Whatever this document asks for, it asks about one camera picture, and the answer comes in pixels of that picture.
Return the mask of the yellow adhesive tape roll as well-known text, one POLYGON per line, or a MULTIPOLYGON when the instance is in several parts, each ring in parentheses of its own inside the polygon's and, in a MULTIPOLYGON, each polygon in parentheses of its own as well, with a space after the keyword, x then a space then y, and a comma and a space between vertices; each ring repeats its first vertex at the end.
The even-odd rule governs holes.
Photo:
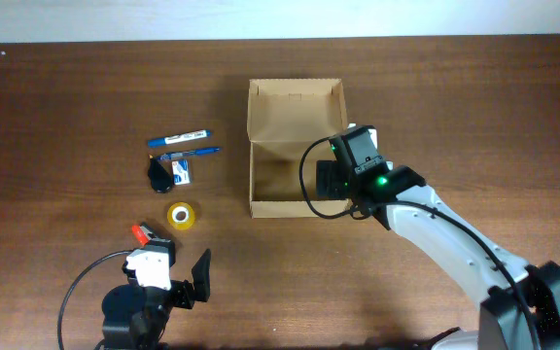
POLYGON ((168 223, 177 230, 188 230, 195 223, 193 208, 186 202, 176 202, 167 210, 168 223))

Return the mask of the red black stapler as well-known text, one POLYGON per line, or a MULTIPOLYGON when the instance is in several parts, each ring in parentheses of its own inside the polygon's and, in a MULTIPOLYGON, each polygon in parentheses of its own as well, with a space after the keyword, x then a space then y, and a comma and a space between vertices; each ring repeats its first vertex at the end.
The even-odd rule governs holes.
POLYGON ((159 239, 159 236, 145 222, 132 226, 131 231, 141 246, 145 246, 151 240, 159 239))

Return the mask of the cardboard box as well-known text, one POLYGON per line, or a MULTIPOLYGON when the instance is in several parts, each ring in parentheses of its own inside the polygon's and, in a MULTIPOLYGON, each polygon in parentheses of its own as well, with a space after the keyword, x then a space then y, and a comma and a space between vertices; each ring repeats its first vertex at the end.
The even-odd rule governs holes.
POLYGON ((323 213, 346 209, 346 199, 328 200, 316 194, 316 162, 333 159, 329 146, 311 149, 303 172, 298 168, 311 144, 347 127, 344 90, 338 78, 252 79, 247 111, 251 217, 311 217, 302 189, 323 213))

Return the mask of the blue white staples box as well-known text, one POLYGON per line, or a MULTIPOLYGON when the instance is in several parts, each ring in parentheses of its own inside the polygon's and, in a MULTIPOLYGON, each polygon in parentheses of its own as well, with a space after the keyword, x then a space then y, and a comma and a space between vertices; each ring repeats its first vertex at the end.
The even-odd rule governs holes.
POLYGON ((189 163, 186 159, 173 160, 171 165, 175 186, 187 185, 192 182, 189 163))

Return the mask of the black binder clip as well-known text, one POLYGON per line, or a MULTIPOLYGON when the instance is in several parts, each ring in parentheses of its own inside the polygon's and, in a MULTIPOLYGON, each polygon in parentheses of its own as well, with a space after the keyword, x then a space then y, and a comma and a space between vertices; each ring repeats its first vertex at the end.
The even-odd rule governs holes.
POLYGON ((172 175, 152 156, 149 156, 147 175, 151 188, 156 193, 168 193, 171 191, 173 187, 172 175))

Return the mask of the blue ballpoint pen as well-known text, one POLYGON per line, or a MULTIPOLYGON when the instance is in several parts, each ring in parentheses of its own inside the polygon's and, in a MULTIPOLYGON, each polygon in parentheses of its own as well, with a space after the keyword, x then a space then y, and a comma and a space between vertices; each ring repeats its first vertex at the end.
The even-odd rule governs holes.
POLYGON ((206 147, 206 148, 198 148, 189 151, 182 151, 182 152, 170 152, 165 153, 162 155, 157 156, 157 160, 159 161, 169 161, 175 160, 178 158, 189 158, 189 157, 199 157, 199 156, 206 156, 211 155, 219 152, 221 150, 220 147, 206 147))

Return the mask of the blue whiteboard marker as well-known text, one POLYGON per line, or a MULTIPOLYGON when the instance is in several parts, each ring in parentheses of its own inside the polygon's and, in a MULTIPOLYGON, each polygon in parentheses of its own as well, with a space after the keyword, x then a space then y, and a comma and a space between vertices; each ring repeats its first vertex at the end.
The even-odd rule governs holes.
POLYGON ((210 137, 212 132, 208 129, 201 129, 197 131, 191 131, 187 133, 166 136, 156 139, 151 139, 147 142, 149 148, 158 148, 168 145, 173 145, 177 143, 189 142, 193 140, 199 140, 203 138, 210 137))

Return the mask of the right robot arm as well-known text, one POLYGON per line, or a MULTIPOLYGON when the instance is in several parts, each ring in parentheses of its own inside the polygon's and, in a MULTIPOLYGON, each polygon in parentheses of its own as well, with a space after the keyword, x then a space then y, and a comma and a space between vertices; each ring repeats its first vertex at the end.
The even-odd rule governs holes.
POLYGON ((535 266, 456 214, 407 166, 377 151, 371 125, 326 137, 334 155, 316 164, 317 193, 348 199, 342 216, 373 218, 434 261, 479 311, 475 331, 453 328, 425 349, 560 349, 560 265, 535 266))

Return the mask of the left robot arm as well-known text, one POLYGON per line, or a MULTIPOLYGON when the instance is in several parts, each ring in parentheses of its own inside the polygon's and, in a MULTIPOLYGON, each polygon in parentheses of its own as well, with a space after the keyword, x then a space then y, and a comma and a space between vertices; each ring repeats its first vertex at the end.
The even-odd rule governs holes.
POLYGON ((210 292, 212 253, 205 250, 192 268, 192 281, 172 280, 174 255, 150 248, 131 252, 122 265, 127 283, 103 299, 103 346, 106 349, 166 349, 161 341, 173 308, 191 309, 210 292))

